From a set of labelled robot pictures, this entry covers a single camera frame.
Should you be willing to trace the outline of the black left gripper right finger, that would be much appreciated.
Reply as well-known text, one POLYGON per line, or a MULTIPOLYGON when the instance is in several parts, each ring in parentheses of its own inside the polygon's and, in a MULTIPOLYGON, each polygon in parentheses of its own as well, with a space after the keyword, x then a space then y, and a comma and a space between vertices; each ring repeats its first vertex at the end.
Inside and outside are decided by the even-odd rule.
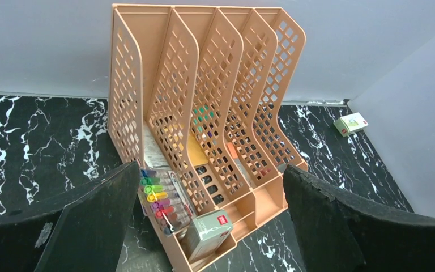
POLYGON ((435 271, 435 218, 374 202, 294 165, 283 184, 307 271, 435 271))

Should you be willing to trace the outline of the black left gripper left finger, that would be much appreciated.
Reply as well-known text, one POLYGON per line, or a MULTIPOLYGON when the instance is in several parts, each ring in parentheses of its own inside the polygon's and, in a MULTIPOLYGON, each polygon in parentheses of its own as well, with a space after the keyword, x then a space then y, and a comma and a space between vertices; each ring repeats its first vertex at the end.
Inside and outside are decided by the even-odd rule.
POLYGON ((0 271, 115 271, 139 179, 126 163, 0 216, 0 271))

